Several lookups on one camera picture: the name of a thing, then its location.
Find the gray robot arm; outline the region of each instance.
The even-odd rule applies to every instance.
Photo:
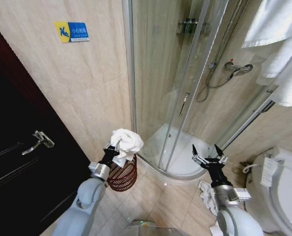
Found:
[[[104,148],[105,156],[98,163],[91,162],[90,179],[84,181],[77,190],[72,206],[61,216],[53,236],[88,236],[94,215],[105,190],[111,162],[118,155],[118,148],[110,145]]]
[[[198,155],[193,145],[192,159],[209,172],[219,209],[217,221],[221,231],[225,236],[263,236],[258,222],[238,207],[242,201],[251,196],[244,188],[233,188],[222,171],[228,157],[216,145],[215,148],[219,158],[204,159]]]

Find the wicker basket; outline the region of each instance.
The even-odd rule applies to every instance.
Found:
[[[133,160],[126,161],[123,168],[116,163],[112,163],[107,182],[114,191],[123,192],[134,185],[136,178],[137,159],[134,155]]]

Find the towel on floor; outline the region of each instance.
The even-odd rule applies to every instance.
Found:
[[[282,42],[262,64],[257,83],[279,87],[271,99],[292,107],[292,0],[263,0],[244,40],[243,48]]]
[[[112,132],[110,145],[119,146],[119,155],[113,158],[120,167],[123,167],[126,160],[133,160],[133,156],[136,152],[141,150],[144,143],[141,137],[131,130],[118,129]]]
[[[199,188],[202,191],[200,197],[202,198],[204,205],[211,211],[211,213],[217,216],[218,208],[215,200],[215,193],[210,186],[210,183],[201,180]]]

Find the door lever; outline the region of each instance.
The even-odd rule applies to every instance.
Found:
[[[38,139],[38,142],[29,149],[22,152],[22,155],[26,155],[35,150],[40,144],[44,144],[47,148],[53,148],[54,142],[42,131],[36,130],[33,134]]]
[[[179,117],[181,117],[181,115],[182,115],[182,111],[183,111],[184,105],[185,105],[186,100],[187,100],[187,98],[188,98],[189,95],[190,95],[190,93],[189,93],[189,91],[187,91],[185,93],[185,97],[184,97],[183,104],[182,104],[182,107],[181,107],[181,110],[180,110],[180,113],[179,113]]]

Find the wall sign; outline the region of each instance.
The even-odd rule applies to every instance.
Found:
[[[62,43],[89,41],[85,23],[54,22]]]

